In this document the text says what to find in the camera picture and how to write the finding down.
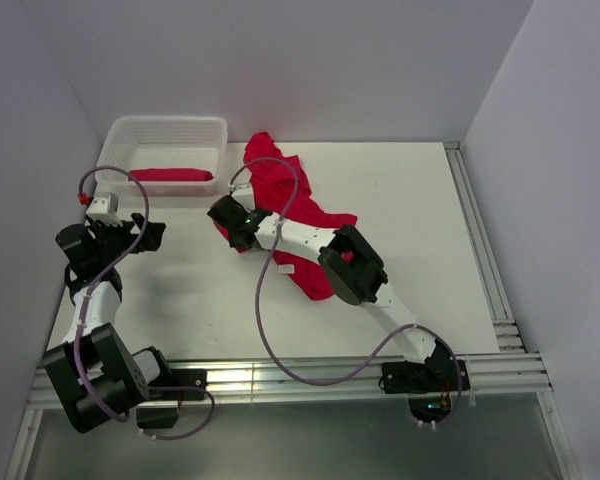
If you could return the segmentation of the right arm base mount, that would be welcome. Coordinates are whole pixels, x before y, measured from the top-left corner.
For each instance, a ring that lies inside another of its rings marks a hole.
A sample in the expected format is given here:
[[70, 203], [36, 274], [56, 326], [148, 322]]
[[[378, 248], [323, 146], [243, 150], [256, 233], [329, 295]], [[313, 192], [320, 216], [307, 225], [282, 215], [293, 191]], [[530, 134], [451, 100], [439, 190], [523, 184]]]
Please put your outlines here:
[[378, 386], [388, 395], [415, 395], [408, 400], [410, 413], [417, 422], [433, 426], [451, 414], [453, 392], [470, 390], [465, 362], [459, 360], [458, 366], [451, 358], [429, 359], [424, 364], [384, 362]]

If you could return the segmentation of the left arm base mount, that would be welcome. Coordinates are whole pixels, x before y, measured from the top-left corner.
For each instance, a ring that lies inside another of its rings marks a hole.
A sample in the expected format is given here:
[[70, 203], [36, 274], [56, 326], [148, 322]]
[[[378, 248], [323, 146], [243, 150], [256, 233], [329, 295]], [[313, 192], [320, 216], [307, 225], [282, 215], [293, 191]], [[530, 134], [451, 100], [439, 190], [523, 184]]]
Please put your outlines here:
[[[195, 387], [195, 390], [159, 391], [157, 387]], [[207, 371], [204, 369], [172, 369], [168, 379], [156, 379], [149, 384], [149, 402], [158, 406], [136, 409], [136, 425], [140, 429], [163, 432], [170, 431], [181, 416], [185, 402], [202, 402], [206, 395]]]

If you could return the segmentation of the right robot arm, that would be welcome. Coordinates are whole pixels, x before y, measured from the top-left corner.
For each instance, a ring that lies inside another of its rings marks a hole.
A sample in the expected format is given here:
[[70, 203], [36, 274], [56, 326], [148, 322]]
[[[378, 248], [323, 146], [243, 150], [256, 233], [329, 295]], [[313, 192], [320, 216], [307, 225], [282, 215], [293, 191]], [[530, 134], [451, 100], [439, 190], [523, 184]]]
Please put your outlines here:
[[355, 226], [310, 226], [266, 209], [248, 209], [232, 195], [216, 201], [208, 216], [226, 230], [232, 247], [292, 254], [319, 266], [335, 296], [367, 312], [387, 334], [382, 343], [395, 343], [404, 360], [414, 364], [418, 386], [432, 390], [446, 379], [446, 365], [457, 357], [402, 302], [383, 260]]

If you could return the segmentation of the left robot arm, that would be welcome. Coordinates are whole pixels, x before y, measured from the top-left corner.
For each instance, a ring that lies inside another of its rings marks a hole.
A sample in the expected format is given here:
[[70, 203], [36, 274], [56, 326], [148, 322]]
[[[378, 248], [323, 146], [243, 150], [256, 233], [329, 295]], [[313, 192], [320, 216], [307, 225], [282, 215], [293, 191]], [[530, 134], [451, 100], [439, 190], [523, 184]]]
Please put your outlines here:
[[122, 280], [106, 268], [125, 251], [155, 252], [166, 225], [133, 213], [107, 225], [89, 217], [62, 229], [55, 241], [68, 258], [65, 285], [75, 307], [69, 332], [45, 352], [43, 367], [72, 426], [87, 433], [140, 403], [163, 399], [175, 375], [153, 346], [129, 352], [114, 328], [122, 300]]

